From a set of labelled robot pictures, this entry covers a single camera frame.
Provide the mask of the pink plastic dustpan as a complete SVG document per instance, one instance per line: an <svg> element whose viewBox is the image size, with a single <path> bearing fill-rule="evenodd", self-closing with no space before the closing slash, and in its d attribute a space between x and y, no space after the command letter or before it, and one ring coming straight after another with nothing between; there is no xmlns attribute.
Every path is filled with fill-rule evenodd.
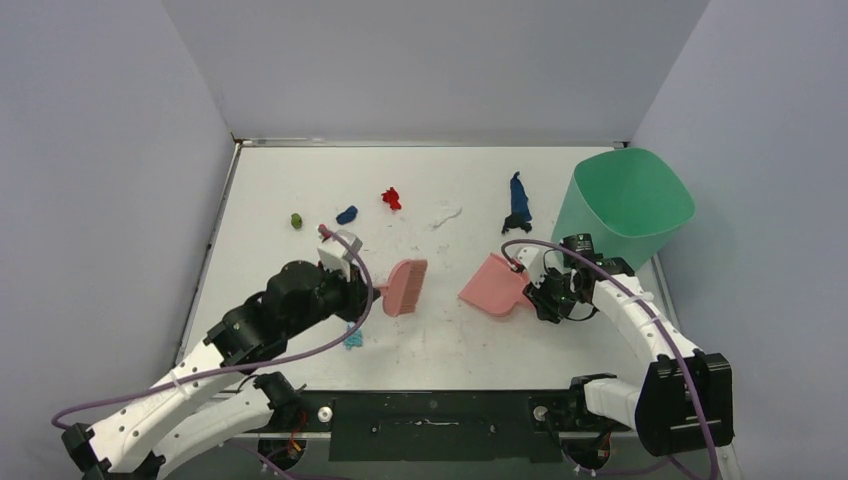
<svg viewBox="0 0 848 480"><path fill-rule="evenodd" d="M502 255L490 253L458 298L491 317L504 318L516 307L533 309L532 302L524 294L528 284L525 272L513 271Z"/></svg>

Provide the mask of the pink hand brush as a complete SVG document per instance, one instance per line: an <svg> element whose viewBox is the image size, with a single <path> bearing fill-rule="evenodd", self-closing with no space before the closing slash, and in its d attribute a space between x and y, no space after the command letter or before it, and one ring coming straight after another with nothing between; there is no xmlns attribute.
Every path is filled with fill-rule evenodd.
<svg viewBox="0 0 848 480"><path fill-rule="evenodd" d="M388 279L375 287L385 315L398 317L415 312L427 269L425 259L405 259L393 267Z"/></svg>

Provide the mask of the dark blue paper strip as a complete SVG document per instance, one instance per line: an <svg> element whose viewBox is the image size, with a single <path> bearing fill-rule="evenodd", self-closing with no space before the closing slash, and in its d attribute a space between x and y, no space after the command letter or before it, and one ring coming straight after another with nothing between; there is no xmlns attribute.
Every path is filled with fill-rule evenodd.
<svg viewBox="0 0 848 480"><path fill-rule="evenodd" d="M509 181L511 214L517 215L524 222L531 222L532 215L529 210L529 198L520 178L520 173L515 172Z"/></svg>

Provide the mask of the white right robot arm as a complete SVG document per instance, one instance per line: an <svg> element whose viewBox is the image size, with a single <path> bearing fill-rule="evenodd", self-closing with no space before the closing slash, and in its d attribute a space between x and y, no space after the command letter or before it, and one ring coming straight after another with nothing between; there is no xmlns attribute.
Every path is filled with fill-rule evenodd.
<svg viewBox="0 0 848 480"><path fill-rule="evenodd" d="M734 438L732 369L720 353L705 353L665 318L633 269L621 258L570 259L550 266L541 248L517 255L529 276L524 294L539 319L568 320L580 304L607 317L645 372L637 384L612 373L573 379L576 422L605 418L638 434L654 456L723 447Z"/></svg>

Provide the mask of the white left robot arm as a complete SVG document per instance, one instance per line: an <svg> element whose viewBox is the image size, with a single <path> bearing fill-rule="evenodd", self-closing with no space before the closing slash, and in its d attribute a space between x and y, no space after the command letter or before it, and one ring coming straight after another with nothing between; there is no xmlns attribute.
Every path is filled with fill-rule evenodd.
<svg viewBox="0 0 848 480"><path fill-rule="evenodd" d="M334 270L289 262L152 387L115 398L115 413L92 424L52 422L83 478L164 479L212 447L291 414L298 393L269 367L342 343L337 337L285 353L290 340L331 317L362 324L379 296L362 261Z"/></svg>

